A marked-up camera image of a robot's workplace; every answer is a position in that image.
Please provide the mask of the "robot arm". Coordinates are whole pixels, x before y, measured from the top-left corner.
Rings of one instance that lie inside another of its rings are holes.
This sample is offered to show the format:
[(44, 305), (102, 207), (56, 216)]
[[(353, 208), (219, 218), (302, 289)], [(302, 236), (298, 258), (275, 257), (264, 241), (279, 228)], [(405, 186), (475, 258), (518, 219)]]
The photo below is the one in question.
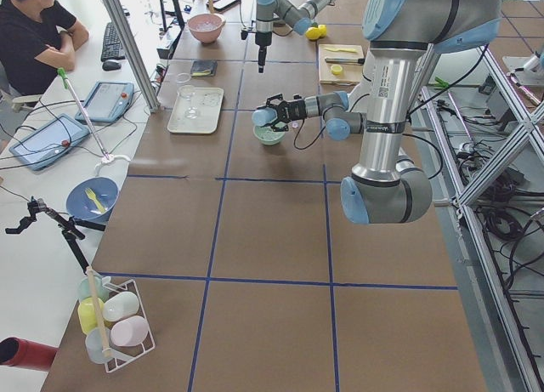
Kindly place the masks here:
[(361, 110), (353, 95), (332, 92), (285, 101), (271, 97), (252, 115), (258, 126), (285, 131), (292, 121), (321, 117), (335, 140), (360, 134), (360, 159), (341, 183), (345, 216), (356, 224), (408, 223), (432, 201), (428, 177), (401, 149), (412, 101), (421, 85), (417, 61), (490, 43), (498, 34), (502, 0), (369, 0), (362, 21), (370, 46)]
[(276, 18), (286, 23), (298, 35), (304, 35), (313, 25), (316, 15), (335, 1), (307, 0), (297, 7), (289, 0), (256, 0), (254, 23), (241, 29), (241, 39), (246, 39), (249, 33), (255, 35), (255, 43), (258, 45), (258, 72), (264, 72), (267, 47), (272, 44)]

